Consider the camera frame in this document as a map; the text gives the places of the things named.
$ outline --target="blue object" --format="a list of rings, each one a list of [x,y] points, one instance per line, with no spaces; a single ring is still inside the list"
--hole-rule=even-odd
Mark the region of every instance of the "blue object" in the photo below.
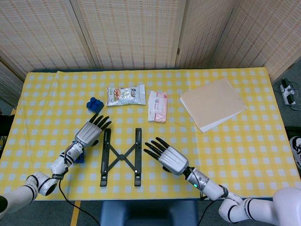
[[[77,157],[77,159],[74,161],[74,163],[84,163],[85,159],[84,159],[85,155],[84,155],[84,149],[83,149],[83,153],[79,155],[79,157]]]
[[[87,109],[94,112],[94,113],[100,113],[100,111],[103,108],[103,102],[96,99],[95,97],[92,97],[90,101],[87,103]]]

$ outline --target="robot finger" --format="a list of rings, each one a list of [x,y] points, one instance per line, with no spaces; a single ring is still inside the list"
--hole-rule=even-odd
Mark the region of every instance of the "robot finger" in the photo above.
[[[112,122],[108,121],[106,124],[103,125],[103,127],[101,127],[102,130],[104,130],[105,128],[107,128]]]
[[[166,148],[164,148],[161,144],[157,143],[156,141],[152,140],[151,141],[152,144],[154,144],[158,149],[160,149],[162,152],[164,152],[166,150]]]
[[[96,113],[95,115],[93,115],[93,117],[89,120],[89,122],[93,123],[97,116],[98,116],[98,113]]]
[[[94,143],[92,144],[91,147],[95,146],[96,144],[98,144],[99,140],[94,141]]]
[[[149,154],[151,157],[153,157],[154,159],[158,160],[159,156],[156,155],[155,153],[151,152],[150,150],[147,149],[143,149],[147,154]]]
[[[99,116],[93,124],[97,125],[102,118],[103,118],[103,115]]]
[[[145,142],[145,145],[148,146],[154,153],[161,155],[163,152],[160,151],[159,149],[155,148],[153,145]]]
[[[101,127],[104,125],[105,121],[107,121],[108,118],[109,118],[109,116],[104,117],[104,119],[101,120],[101,122],[100,122],[97,126],[98,126],[99,128],[101,128]]]
[[[159,141],[166,149],[169,148],[169,144],[166,143],[164,140],[162,140],[159,137],[156,137],[156,140]]]
[[[162,169],[164,169],[166,172],[170,173],[169,169],[166,168],[165,166],[163,166]]]

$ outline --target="plastic bag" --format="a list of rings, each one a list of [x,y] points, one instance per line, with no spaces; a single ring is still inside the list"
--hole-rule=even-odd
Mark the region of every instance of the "plastic bag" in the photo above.
[[[108,87],[107,106],[145,105],[145,86],[129,88]]]
[[[150,92],[148,100],[148,120],[166,122],[167,93]]]

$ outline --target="beige folder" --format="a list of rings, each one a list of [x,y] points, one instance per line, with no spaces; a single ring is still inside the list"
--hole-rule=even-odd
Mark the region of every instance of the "beige folder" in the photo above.
[[[226,78],[187,91],[180,100],[202,133],[247,109]]]

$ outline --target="yellow checkered tablecloth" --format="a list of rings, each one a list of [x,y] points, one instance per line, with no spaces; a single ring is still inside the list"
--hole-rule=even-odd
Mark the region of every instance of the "yellow checkered tablecloth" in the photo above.
[[[222,77],[229,79],[248,110],[202,134],[179,96]],[[29,73],[0,161],[0,194],[23,185],[35,171],[51,175],[52,162],[93,115],[86,109],[90,97],[105,102],[106,87],[137,84],[145,84],[147,99],[151,90],[168,93],[167,121],[148,122],[147,105],[104,107],[102,114],[112,120],[111,144],[119,153],[134,143],[135,128],[142,128],[143,142],[156,136],[165,139],[188,157],[190,166],[241,196],[272,196],[285,186],[301,188],[268,73],[265,68],[248,68]],[[85,163],[69,169],[62,181],[69,199],[199,197],[184,176],[163,171],[144,152],[141,187],[134,187],[134,173],[125,162],[118,162],[109,171],[108,185],[100,187],[101,157],[102,144],[87,148]],[[111,162],[115,157],[110,152]],[[62,199],[58,188],[47,197],[38,196],[38,200]]]

